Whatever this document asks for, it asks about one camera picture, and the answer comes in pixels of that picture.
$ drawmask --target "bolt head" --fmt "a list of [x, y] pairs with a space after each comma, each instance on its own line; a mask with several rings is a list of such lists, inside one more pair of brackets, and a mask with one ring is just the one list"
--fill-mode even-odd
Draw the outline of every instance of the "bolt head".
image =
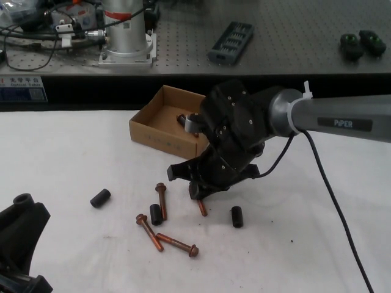
[[167, 187], [164, 185], [164, 183], [158, 183], [155, 187], [155, 190], [158, 192], [159, 190], [166, 191]]
[[136, 217], [136, 223], [137, 225], [141, 225], [141, 223], [143, 221], [146, 221], [148, 219], [148, 217], [146, 215], [143, 215], [143, 214], [139, 214], [137, 217]]
[[196, 245], [193, 244], [192, 247], [190, 248], [189, 256], [190, 256], [191, 258], [196, 257], [196, 256], [198, 255], [198, 251], [199, 251], [199, 250], [198, 250], [198, 247], [196, 247]]

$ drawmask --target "black metal bracket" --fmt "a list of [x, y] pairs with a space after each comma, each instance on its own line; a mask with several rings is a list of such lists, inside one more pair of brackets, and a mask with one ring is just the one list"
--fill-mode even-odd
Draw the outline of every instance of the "black metal bracket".
[[42, 203], [21, 194], [13, 205], [0, 212], [0, 291], [50, 293], [44, 277], [29, 276], [35, 246], [50, 218]]

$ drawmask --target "copper bolt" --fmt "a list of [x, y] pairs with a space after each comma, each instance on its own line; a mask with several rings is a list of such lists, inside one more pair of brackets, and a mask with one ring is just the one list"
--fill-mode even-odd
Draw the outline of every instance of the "copper bolt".
[[166, 208], [166, 199], [164, 198], [164, 193], [167, 190], [167, 187], [163, 183], [158, 183], [156, 185], [155, 190], [159, 192], [159, 201], [160, 201], [160, 208], [161, 208], [161, 215], [163, 217], [163, 220], [167, 220], [167, 208]]
[[202, 200], [197, 200], [198, 206], [200, 207], [201, 214], [206, 217], [208, 215], [208, 212], [206, 211], [206, 207]]
[[141, 225], [145, 232], [147, 232], [148, 236], [150, 237], [150, 239], [152, 240], [153, 244], [156, 246], [156, 248], [162, 252], [164, 250], [163, 246], [160, 244], [159, 242], [159, 239], [156, 237], [156, 235], [154, 234], [154, 232], [152, 231], [151, 227], [149, 227], [148, 223], [147, 223], [147, 216], [146, 215], [143, 215], [143, 214], [139, 214], [137, 217], [136, 217], [136, 223], [138, 225]]
[[166, 235], [163, 235], [163, 234], [160, 234], [158, 233], [156, 235], [157, 238], [159, 238], [160, 240], [164, 241], [164, 242], [167, 242], [168, 244], [171, 244], [172, 246], [175, 246], [175, 247], [178, 247], [179, 249], [182, 249], [184, 250], [185, 252], [188, 252], [189, 253], [189, 256], [191, 258], [195, 257], [198, 255], [198, 247], [196, 247], [195, 244], [193, 244], [192, 246], [188, 246], [180, 241], [177, 241], [175, 239], [172, 239], [170, 238], [169, 236], [166, 236]]

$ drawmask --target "open cardboard box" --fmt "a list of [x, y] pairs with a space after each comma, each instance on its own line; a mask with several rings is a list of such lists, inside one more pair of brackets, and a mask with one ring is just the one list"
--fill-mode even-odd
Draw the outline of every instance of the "open cardboard box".
[[131, 139], [185, 159], [199, 156], [208, 140], [203, 134], [196, 138], [185, 132], [177, 122], [177, 115], [199, 113], [204, 97], [164, 85], [129, 121]]

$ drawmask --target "white table surface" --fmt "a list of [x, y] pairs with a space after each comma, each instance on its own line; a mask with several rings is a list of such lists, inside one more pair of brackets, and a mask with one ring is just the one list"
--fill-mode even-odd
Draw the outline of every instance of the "white table surface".
[[[0, 113], [0, 209], [31, 193], [51, 218], [30, 274], [55, 292], [367, 292], [306, 138], [293, 140], [266, 178], [205, 200], [202, 217], [188, 182], [166, 169], [184, 161], [130, 140], [135, 112]], [[391, 145], [313, 134], [375, 292], [391, 292]], [[286, 139], [266, 143], [263, 172]], [[190, 259], [160, 253], [135, 217], [167, 185], [168, 221], [156, 233], [196, 244]], [[89, 200], [107, 188], [102, 209]], [[243, 209], [234, 229], [229, 210]]]

